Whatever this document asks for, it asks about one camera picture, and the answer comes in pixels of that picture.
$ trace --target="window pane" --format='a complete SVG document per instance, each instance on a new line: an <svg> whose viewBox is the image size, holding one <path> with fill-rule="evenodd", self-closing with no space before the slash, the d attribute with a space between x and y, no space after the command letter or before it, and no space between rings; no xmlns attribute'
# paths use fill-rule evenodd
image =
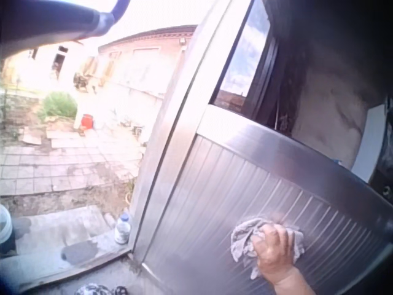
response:
<svg viewBox="0 0 393 295"><path fill-rule="evenodd" d="M270 28L262 0L255 0L214 104L241 112Z"/></svg>

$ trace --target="shrub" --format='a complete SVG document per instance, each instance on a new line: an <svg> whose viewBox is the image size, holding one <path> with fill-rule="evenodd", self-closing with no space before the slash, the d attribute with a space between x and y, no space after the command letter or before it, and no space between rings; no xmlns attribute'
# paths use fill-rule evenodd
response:
<svg viewBox="0 0 393 295"><path fill-rule="evenodd" d="M45 97L38 116L42 120L47 116L75 118L77 108L77 103L70 94L66 92L51 92Z"/></svg>

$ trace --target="gray cloth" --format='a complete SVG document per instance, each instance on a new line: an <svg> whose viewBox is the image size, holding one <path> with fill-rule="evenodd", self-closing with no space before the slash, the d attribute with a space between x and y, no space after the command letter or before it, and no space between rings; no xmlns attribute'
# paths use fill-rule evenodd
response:
<svg viewBox="0 0 393 295"><path fill-rule="evenodd" d="M265 218L253 218L245 221L235 227L231 234L231 254L233 260L238 262L243 257L244 267L251 266L251 280L259 277L260 271L257 265L257 253L254 251L250 237L251 235L258 235L262 239L265 239L265 234L259 231L260 227L264 224L273 222ZM294 263L297 259L305 252L303 246L304 235L293 227L286 227L288 233L293 232L294 238Z"/></svg>

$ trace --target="red bucket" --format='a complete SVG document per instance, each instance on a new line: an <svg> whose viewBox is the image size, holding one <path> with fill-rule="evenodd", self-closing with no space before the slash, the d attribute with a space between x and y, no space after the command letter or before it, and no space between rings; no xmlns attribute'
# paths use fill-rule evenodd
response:
<svg viewBox="0 0 393 295"><path fill-rule="evenodd" d="M81 126L83 126L86 129L92 129L93 128L93 116L84 114L84 117L82 118L82 121L80 122Z"/></svg>

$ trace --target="human hand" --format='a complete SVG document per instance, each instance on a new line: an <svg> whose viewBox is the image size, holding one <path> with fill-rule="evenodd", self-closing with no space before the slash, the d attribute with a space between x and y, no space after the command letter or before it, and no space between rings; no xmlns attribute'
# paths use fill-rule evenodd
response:
<svg viewBox="0 0 393 295"><path fill-rule="evenodd" d="M260 229L265 239L251 236L251 242L258 255L261 274L273 285L278 285L290 277L297 269L294 267L294 233L288 233L279 224L265 224Z"/></svg>

